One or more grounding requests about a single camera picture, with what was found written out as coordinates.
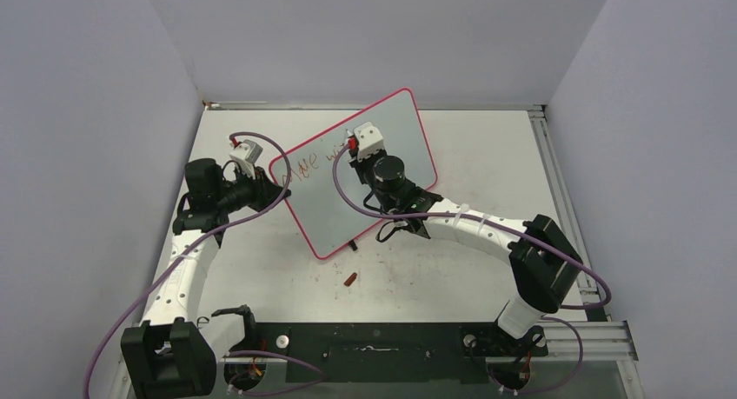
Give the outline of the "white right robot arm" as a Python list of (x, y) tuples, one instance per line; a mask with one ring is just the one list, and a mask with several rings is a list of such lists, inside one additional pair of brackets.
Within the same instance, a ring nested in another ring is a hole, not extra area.
[(402, 159), (384, 150), (364, 159), (351, 150), (349, 166), (379, 203), (367, 207), (367, 214), (393, 222), (398, 230), (459, 243), (509, 265), (517, 293), (506, 301), (491, 331), (498, 351), (515, 353), (543, 316), (561, 308), (582, 260), (555, 220), (541, 214), (532, 220), (504, 219), (454, 203), (407, 179)]

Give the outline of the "red marker cap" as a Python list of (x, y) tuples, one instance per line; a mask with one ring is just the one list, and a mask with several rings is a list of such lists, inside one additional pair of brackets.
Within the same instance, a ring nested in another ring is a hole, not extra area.
[(352, 274), (351, 274), (351, 275), (350, 275), (350, 276), (349, 276), (349, 277), (348, 277), (348, 278), (346, 279), (346, 281), (345, 281), (345, 282), (343, 283), (343, 285), (344, 285), (345, 287), (350, 287), (350, 286), (351, 286), (351, 285), (352, 285), (352, 284), (354, 283), (354, 281), (355, 281), (355, 280), (357, 279), (357, 277), (358, 277), (358, 275), (357, 275), (356, 273), (352, 273)]

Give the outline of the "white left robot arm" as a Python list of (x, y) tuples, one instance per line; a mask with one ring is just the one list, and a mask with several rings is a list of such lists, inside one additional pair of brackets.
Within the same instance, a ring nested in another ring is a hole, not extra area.
[(186, 398), (209, 395), (217, 363), (231, 349), (252, 354), (259, 343), (255, 318), (246, 305), (219, 309), (200, 328), (196, 322), (209, 268), (222, 247), (229, 215), (242, 208), (261, 215), (290, 196), (265, 170), (238, 170), (233, 181), (212, 158), (185, 166), (187, 192), (172, 225), (169, 273), (139, 326), (128, 328), (121, 350), (138, 398)]

